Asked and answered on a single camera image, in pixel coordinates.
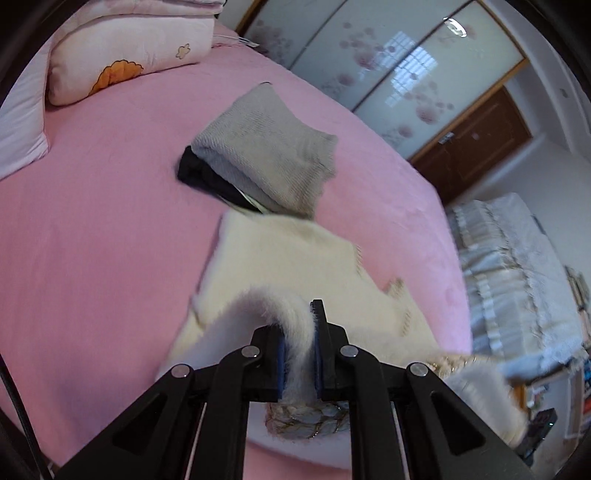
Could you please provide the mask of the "white fluffy cardigan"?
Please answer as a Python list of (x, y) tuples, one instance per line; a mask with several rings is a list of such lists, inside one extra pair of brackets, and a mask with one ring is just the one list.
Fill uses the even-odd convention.
[(508, 445), (528, 420), (496, 363), (442, 349), (402, 281), (377, 287), (352, 243), (311, 221), (226, 212), (217, 246), (192, 297), (165, 367), (211, 366), (242, 346), (257, 327), (277, 325), (287, 339), (287, 384), (276, 405), (249, 413), (250, 441), (322, 465), (349, 464), (349, 409), (315, 395), (311, 301), (349, 341), (382, 362), (422, 362)]

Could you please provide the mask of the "lace covered furniture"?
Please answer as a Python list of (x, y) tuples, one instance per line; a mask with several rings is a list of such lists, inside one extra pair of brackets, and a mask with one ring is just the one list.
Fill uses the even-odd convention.
[(520, 196), (447, 212), (470, 305), (473, 352), (506, 378), (530, 381), (587, 357), (567, 272)]

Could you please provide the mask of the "pink bed blanket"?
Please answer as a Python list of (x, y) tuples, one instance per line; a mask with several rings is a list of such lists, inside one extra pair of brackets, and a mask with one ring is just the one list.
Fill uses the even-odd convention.
[(1, 183), (1, 352), (51, 460), (67, 462), (152, 383), (226, 209), (179, 183), (176, 162), (262, 82), (339, 139), (318, 223), (360, 247), (377, 285), (403, 279), (444, 349), (471, 349), (433, 187), (309, 83), (245, 46), (218, 47), (50, 110), (48, 154)]

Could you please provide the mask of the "black folded garment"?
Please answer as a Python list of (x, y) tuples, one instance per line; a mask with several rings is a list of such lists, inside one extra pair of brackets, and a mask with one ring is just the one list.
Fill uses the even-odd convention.
[(223, 179), (204, 160), (186, 146), (177, 164), (176, 179), (182, 184), (207, 193), (230, 206), (262, 214), (263, 210), (253, 205), (228, 180)]

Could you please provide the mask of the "brown wooden door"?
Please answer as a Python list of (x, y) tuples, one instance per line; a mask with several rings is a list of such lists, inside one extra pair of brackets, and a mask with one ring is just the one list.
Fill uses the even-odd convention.
[(413, 165), (447, 205), (531, 139), (517, 105), (501, 88)]

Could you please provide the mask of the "grey knitted folded sweater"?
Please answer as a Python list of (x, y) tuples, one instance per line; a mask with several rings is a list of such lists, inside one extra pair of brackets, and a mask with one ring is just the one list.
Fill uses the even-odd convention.
[(315, 217), (339, 138), (311, 128), (269, 82), (240, 96), (191, 142), (214, 172), (270, 213)]

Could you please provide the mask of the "pink Playmate pillow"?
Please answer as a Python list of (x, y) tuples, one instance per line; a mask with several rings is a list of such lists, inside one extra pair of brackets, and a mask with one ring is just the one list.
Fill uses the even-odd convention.
[(2, 179), (42, 158), (48, 152), (44, 113), (50, 43), (48, 40), (32, 58), (1, 106)]

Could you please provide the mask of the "floral sliding wardrobe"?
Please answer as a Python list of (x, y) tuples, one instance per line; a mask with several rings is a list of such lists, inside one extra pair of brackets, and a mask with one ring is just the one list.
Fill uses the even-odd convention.
[(481, 1), (261, 1), (242, 28), (407, 159), (526, 60)]

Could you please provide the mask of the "folded pink quilt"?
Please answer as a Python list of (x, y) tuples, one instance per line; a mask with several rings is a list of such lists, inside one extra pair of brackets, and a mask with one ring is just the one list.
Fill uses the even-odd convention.
[(211, 51), (221, 1), (89, 1), (54, 35), (47, 98), (76, 103), (109, 86), (195, 64)]

